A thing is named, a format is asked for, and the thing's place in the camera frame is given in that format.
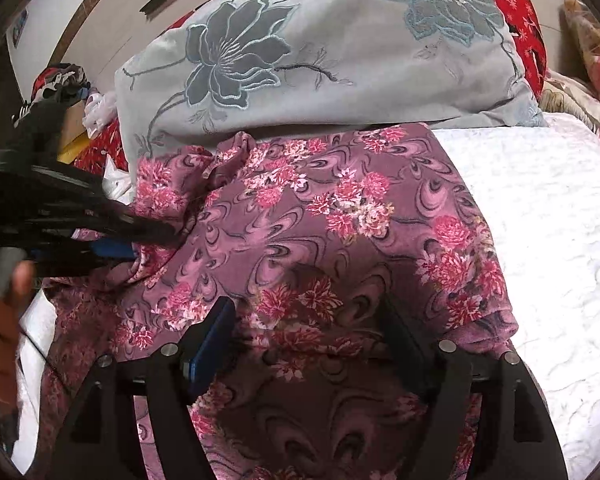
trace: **metal bolt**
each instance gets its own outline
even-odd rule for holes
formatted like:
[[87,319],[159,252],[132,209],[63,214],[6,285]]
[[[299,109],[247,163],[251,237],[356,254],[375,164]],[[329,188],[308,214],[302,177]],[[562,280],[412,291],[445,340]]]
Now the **metal bolt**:
[[160,353],[165,357],[174,355],[178,351],[178,345],[175,343],[167,343],[160,348]]
[[504,354],[504,360],[510,365],[517,365],[520,362],[520,356],[515,352],[507,352]]
[[443,352],[446,352],[447,354],[452,354],[456,351],[456,348],[458,347],[453,341],[449,341],[449,339],[443,339],[438,343],[438,348],[440,348]]
[[98,366],[100,368],[106,368],[107,366],[109,366],[111,363],[113,362],[113,357],[111,357],[109,354],[104,354],[103,356],[101,356],[98,359]]

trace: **red floral pillow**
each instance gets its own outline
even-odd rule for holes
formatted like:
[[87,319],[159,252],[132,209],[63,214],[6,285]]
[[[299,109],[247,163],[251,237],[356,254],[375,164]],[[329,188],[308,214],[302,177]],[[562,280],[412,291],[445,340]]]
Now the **red floral pillow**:
[[526,80],[536,99],[539,99],[546,73],[546,49],[536,10],[531,0],[496,0],[496,4],[504,14],[518,54],[525,65]]

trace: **mattress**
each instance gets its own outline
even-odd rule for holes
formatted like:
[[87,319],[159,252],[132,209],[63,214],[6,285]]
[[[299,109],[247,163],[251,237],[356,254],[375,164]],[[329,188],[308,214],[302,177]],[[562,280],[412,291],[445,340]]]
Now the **mattress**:
[[579,120],[435,135],[491,228],[520,329],[567,462],[600,460],[600,140]]

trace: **hand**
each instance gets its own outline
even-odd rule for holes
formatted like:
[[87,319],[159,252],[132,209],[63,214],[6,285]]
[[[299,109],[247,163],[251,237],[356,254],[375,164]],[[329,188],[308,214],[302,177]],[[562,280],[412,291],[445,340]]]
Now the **hand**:
[[34,268],[31,262],[20,262],[11,277],[11,290],[0,300],[0,403],[8,410],[16,406],[16,350],[20,339],[18,311],[30,299]]

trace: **paisley swirl pattern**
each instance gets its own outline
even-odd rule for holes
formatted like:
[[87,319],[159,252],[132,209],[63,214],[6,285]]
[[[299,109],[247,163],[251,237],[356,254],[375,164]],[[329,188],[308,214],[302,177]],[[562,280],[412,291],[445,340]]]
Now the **paisley swirl pattern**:
[[[517,329],[484,218],[422,124],[260,144],[241,132],[215,156],[190,146],[139,164],[134,206],[181,244],[49,283],[49,357],[76,391],[98,354],[144,357],[233,298],[234,350],[190,409],[219,479],[395,478],[426,406],[374,323],[383,294],[470,351],[499,354]],[[38,471],[68,407],[50,374],[43,391]],[[479,398],[454,478],[478,414]],[[160,478],[142,402],[138,434]]]

